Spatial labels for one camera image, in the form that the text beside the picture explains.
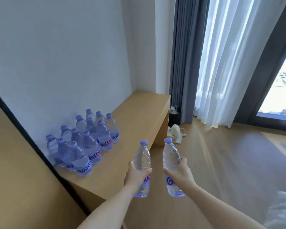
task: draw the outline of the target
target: person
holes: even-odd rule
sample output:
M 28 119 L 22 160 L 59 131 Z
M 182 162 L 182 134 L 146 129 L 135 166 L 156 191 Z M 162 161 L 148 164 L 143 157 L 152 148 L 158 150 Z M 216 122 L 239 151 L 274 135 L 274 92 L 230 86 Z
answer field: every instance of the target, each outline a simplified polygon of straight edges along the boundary
M 255 220 L 199 187 L 187 166 L 186 158 L 181 158 L 177 171 L 170 171 L 166 168 L 163 168 L 163 171 L 194 201 L 213 228 L 265 229 Z M 116 196 L 96 208 L 78 229 L 120 229 L 133 196 L 151 172 L 152 168 L 145 172 L 137 171 L 133 162 L 129 162 L 124 188 Z

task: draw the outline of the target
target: sheer white curtain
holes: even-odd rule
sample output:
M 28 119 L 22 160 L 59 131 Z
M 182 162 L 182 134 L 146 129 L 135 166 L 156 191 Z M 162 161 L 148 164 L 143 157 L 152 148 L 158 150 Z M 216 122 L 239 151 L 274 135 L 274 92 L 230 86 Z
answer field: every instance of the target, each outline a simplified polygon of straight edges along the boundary
M 194 115 L 231 127 L 286 0 L 210 0 Z

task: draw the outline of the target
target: person's right arm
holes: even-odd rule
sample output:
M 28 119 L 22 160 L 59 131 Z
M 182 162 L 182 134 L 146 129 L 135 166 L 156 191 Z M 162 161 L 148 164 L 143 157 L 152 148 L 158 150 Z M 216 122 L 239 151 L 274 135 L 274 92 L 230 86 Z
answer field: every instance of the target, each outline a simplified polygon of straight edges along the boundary
M 177 171 L 166 168 L 163 171 L 194 201 L 213 228 L 265 229 L 255 220 L 199 187 L 187 166 L 186 158 L 182 158 Z

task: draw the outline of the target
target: dark gray curtain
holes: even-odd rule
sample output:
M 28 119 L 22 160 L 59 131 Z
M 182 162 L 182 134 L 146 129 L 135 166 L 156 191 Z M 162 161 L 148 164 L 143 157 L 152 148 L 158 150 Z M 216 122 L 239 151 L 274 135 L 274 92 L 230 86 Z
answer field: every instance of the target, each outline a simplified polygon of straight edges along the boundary
M 181 123 L 192 123 L 210 0 L 176 0 L 170 73 L 171 105 Z

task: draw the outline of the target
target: water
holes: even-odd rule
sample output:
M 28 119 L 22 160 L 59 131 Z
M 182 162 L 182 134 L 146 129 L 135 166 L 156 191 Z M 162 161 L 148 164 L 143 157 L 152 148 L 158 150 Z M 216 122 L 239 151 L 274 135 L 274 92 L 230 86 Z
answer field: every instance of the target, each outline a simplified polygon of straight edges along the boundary
M 76 128 L 81 134 L 86 131 L 86 121 L 81 115 L 76 116 Z
M 180 163 L 180 156 L 178 150 L 173 145 L 171 138 L 164 139 L 164 150 L 163 150 L 163 166 L 171 171 L 177 171 L 179 163 Z M 167 190 L 170 196 L 173 197 L 182 197 L 185 196 L 182 190 L 179 189 L 178 186 L 173 182 L 173 180 L 165 175 L 166 178 L 166 185 Z
M 136 151 L 136 154 L 133 159 L 133 165 L 138 171 L 145 171 L 150 168 L 150 153 L 147 148 L 148 142 L 142 140 L 140 142 L 140 146 Z M 149 193 L 149 179 L 150 176 L 146 177 L 143 181 L 143 184 L 140 186 L 138 192 L 136 193 L 135 197 L 144 198 Z
M 98 164 L 102 160 L 100 144 L 90 136 L 89 131 L 84 131 L 84 148 L 92 165 Z
M 49 134 L 46 136 L 46 139 L 47 139 L 47 149 L 49 151 L 49 158 L 55 162 L 54 165 L 65 167 L 65 164 L 60 159 L 58 154 L 58 144 L 55 136 L 53 134 Z
M 87 118 L 86 130 L 89 131 L 90 136 L 92 136 L 95 140 L 98 140 L 98 127 L 96 126 L 91 117 Z
M 86 121 L 87 119 L 91 117 L 92 121 L 95 122 L 95 115 L 93 114 L 92 110 L 91 109 L 87 109 L 86 110 Z
M 102 150 L 109 151 L 113 147 L 111 135 L 108 128 L 104 125 L 104 121 L 98 122 L 98 140 Z
M 60 137 L 64 138 L 67 143 L 71 142 L 72 133 L 71 130 L 68 128 L 68 126 L 63 125 L 62 127 L 60 127 L 60 130 L 61 130 Z
M 95 123 L 98 124 L 101 121 L 105 121 L 105 117 L 102 115 L 100 111 L 96 112 Z
M 85 177 L 92 171 L 92 164 L 84 150 L 77 146 L 76 141 L 70 143 L 71 162 L 79 176 Z
M 118 125 L 116 124 L 115 119 L 112 117 L 111 113 L 106 114 L 105 125 L 109 129 L 112 142 L 115 143 L 118 140 L 120 140 L 119 128 Z
M 58 144 L 58 148 L 57 148 L 58 154 L 61 160 L 64 162 L 66 168 L 69 171 L 75 171 L 74 165 L 72 164 L 72 161 L 71 161 L 71 151 L 70 151 L 68 143 L 63 137 L 61 137 L 57 140 L 57 144 Z
M 83 148 L 84 147 L 84 145 L 83 145 L 84 137 L 80 134 L 78 129 L 77 128 L 73 128 L 71 130 L 71 133 L 72 133 L 71 141 L 76 141 L 77 146 Z

